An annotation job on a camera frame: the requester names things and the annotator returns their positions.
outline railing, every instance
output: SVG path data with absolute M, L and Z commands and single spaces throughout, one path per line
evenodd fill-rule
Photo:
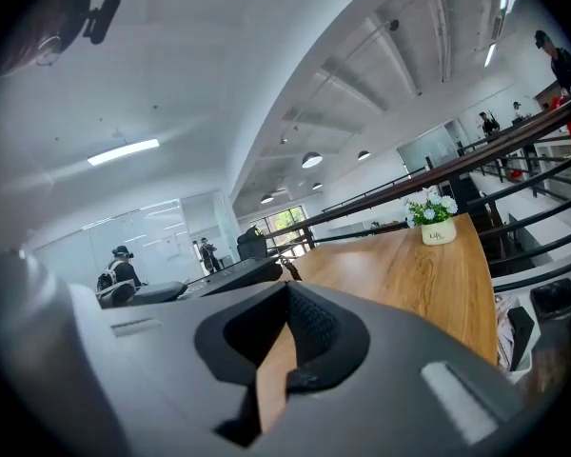
M 336 207 L 342 207 L 349 202 L 357 200 L 358 198 L 365 198 L 368 194 L 374 193 L 375 191 L 378 191 L 379 189 L 384 189 L 384 188 L 390 187 L 390 186 L 393 187 L 399 181 L 410 179 L 412 176 L 414 176 L 415 174 L 418 174 L 422 171 L 427 171 L 427 168 L 419 168 L 416 171 L 409 172 L 408 174 L 405 174 L 404 176 L 400 176 L 399 178 L 396 178 L 393 181 L 389 181 L 389 183 L 385 183 L 384 185 L 380 185 L 379 187 L 369 189 L 368 191 L 365 191 L 362 194 L 359 194 L 357 196 L 353 196 L 352 198 L 349 198 L 348 200 L 344 200 L 341 203 L 337 203 L 336 205 L 333 205 L 332 207 L 328 207 L 327 209 L 323 209 L 322 212 L 328 211 L 329 209 L 335 209 Z
M 483 243 L 497 242 L 498 245 L 501 246 L 502 253 L 505 253 L 505 255 L 502 254 L 500 258 L 496 259 L 488 259 L 487 256 L 487 261 L 492 272 L 497 272 L 500 269 L 501 271 L 508 273 L 509 269 L 511 271 L 511 269 L 518 266 L 521 261 L 528 261 L 533 257 L 545 254 L 546 252 L 550 252 L 551 250 L 561 248 L 571 243 L 570 233 L 555 242 L 551 242 L 537 248 L 532 248 L 525 252 L 516 252 L 516 246 L 512 245 L 511 242 L 508 241 L 508 234 L 513 234 L 517 230 L 524 229 L 530 225 L 571 209 L 571 197 L 567 197 L 566 195 L 561 194 L 561 192 L 555 191 L 543 184 L 546 180 L 550 180 L 571 187 L 571 178 L 559 176 L 560 173 L 571 169 L 571 157 L 535 157 L 529 156 L 526 152 L 522 152 L 525 149 L 525 146 L 534 144 L 539 146 L 545 143 L 571 143 L 571 136 L 544 137 L 552 131 L 566 125 L 568 122 L 571 122 L 571 101 L 559 109 L 542 112 L 531 119 L 520 122 L 519 124 L 505 129 L 498 134 L 494 134 L 489 138 L 482 139 L 481 141 L 469 146 L 460 148 L 460 150 L 463 151 L 463 156 L 459 159 L 430 169 L 421 174 L 417 174 L 411 179 L 401 183 L 397 182 L 402 178 L 394 180 L 391 182 L 393 183 L 393 186 L 391 187 L 378 187 L 377 189 L 367 191 L 366 193 L 362 193 L 357 197 L 346 200 L 341 204 L 325 209 L 321 214 L 315 217 L 306 219 L 292 227 L 272 232 L 266 237 L 273 238 L 293 230 L 301 230 L 303 232 L 302 238 L 299 237 L 296 239 L 296 242 L 288 244 L 287 246 L 294 246 L 294 244 L 307 244 L 311 248 L 314 248 L 315 244 L 322 242 L 364 237 L 366 235 L 384 233 L 393 229 L 406 228 L 406 224 L 396 224 L 395 226 L 375 228 L 323 239 L 314 239 L 310 230 L 313 226 L 329 222 L 358 211 L 377 207 L 378 205 L 405 197 L 422 188 L 434 185 L 444 185 L 448 182 L 452 194 L 457 200 L 460 212 L 469 211 L 470 214 L 477 214 L 484 210 L 485 214 L 487 214 L 485 209 L 489 208 L 491 213 L 489 216 L 490 228 L 485 230 L 480 229 L 479 237 Z M 516 157 L 505 157 L 506 154 L 513 153 L 515 151 L 519 154 Z M 507 160 L 508 162 L 520 161 L 521 163 L 526 164 L 526 168 L 516 168 L 509 164 L 506 165 L 503 160 Z M 554 164 L 556 166 L 548 170 L 543 170 L 543 168 L 541 168 L 541 171 L 533 170 L 533 164 L 537 165 L 539 163 L 544 165 Z M 478 169 L 482 174 L 495 175 L 496 177 L 499 177 L 502 182 L 508 182 L 511 183 L 511 185 L 499 192 L 484 196 L 483 198 L 479 197 L 469 200 L 466 198 L 463 188 L 462 175 L 476 169 Z M 511 170 L 520 171 L 521 174 L 525 174 L 527 177 L 521 180 L 517 178 L 508 178 L 507 172 Z M 523 189 L 530 189 L 534 195 L 549 195 L 561 203 L 546 211 L 517 220 L 509 225 L 503 225 L 501 218 L 497 213 L 495 202 Z M 528 277 L 515 283 L 495 286 L 495 292 L 534 285 L 542 281 L 553 279 L 554 277 L 563 275 L 570 271 L 571 264 L 543 273 L 539 276 Z

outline wooden table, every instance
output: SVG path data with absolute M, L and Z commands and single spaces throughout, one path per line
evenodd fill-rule
M 497 361 L 497 321 L 491 276 L 469 215 L 454 218 L 457 239 L 426 246 L 420 228 L 324 244 L 294 265 L 302 279 L 416 313 L 481 355 Z M 291 280 L 289 272 L 282 280 Z M 258 371 L 263 430 L 286 404 L 286 374 L 296 349 L 285 328 Z

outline hat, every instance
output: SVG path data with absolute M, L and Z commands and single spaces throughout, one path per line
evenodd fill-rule
M 546 34 L 543 30 L 538 30 L 535 32 L 535 45 L 537 46 L 538 50 L 540 50 L 546 42 L 552 42 L 548 37 L 548 34 Z
M 114 257 L 128 257 L 129 259 L 133 257 L 133 253 L 129 253 L 127 246 L 119 246 L 114 248 L 112 250 L 112 254 L 114 254 Z

